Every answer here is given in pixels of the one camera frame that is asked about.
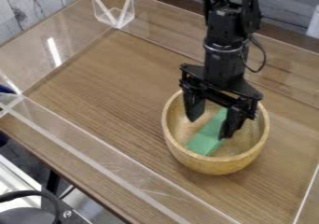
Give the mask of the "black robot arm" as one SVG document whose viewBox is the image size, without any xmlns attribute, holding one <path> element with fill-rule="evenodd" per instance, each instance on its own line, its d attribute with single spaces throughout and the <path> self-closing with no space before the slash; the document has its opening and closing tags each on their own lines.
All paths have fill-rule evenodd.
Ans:
<svg viewBox="0 0 319 224">
<path fill-rule="evenodd" d="M 202 0 L 206 34 L 202 40 L 204 65 L 184 63 L 178 85 L 188 120 L 200 118 L 208 101 L 226 108 L 217 137 L 229 138 L 256 116 L 263 94 L 244 74 L 249 45 L 260 24 L 257 0 Z"/>
</svg>

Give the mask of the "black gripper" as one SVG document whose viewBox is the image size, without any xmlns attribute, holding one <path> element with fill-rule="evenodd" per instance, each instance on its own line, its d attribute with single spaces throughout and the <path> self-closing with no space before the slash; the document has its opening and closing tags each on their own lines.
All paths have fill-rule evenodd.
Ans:
<svg viewBox="0 0 319 224">
<path fill-rule="evenodd" d="M 225 107 L 226 116 L 218 139 L 233 137 L 245 119 L 253 119 L 263 94 L 244 78 L 249 46 L 222 49 L 204 45 L 204 65 L 184 63 L 178 85 L 186 118 L 194 122 L 204 112 L 205 101 Z"/>
</svg>

